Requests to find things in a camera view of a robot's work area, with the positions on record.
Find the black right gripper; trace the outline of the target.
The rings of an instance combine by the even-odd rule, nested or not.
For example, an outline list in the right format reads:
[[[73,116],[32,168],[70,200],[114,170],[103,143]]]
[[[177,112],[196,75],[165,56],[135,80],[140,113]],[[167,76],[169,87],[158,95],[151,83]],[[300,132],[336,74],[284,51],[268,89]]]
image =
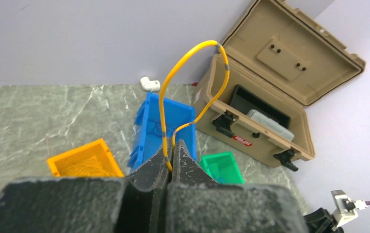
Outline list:
[[[304,218],[310,233],[344,233],[342,227],[332,230],[335,225],[334,218],[326,209],[319,208]]]

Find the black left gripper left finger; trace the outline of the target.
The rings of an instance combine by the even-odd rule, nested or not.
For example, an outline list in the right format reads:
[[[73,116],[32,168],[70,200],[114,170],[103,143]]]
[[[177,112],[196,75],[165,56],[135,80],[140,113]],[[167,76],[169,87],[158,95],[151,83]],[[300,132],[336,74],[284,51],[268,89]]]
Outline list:
[[[162,145],[149,160],[140,165],[127,177],[126,190],[165,191],[170,181],[170,172],[163,154]]]

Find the white pipe elbow fitting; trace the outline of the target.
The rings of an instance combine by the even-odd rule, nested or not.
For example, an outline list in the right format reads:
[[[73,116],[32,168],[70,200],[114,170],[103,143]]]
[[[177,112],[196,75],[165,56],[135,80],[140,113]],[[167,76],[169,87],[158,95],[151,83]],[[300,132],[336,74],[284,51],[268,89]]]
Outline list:
[[[144,91],[147,92],[159,92],[161,89],[161,83],[158,80],[150,80],[148,76],[144,76],[139,80],[139,83]]]

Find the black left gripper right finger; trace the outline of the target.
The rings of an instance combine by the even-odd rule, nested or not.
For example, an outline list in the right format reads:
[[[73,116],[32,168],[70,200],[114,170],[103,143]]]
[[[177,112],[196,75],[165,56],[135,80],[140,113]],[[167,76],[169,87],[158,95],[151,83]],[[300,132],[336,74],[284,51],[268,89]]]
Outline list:
[[[171,182],[186,185],[216,186],[218,183],[190,156],[184,140],[180,139],[173,152]]]

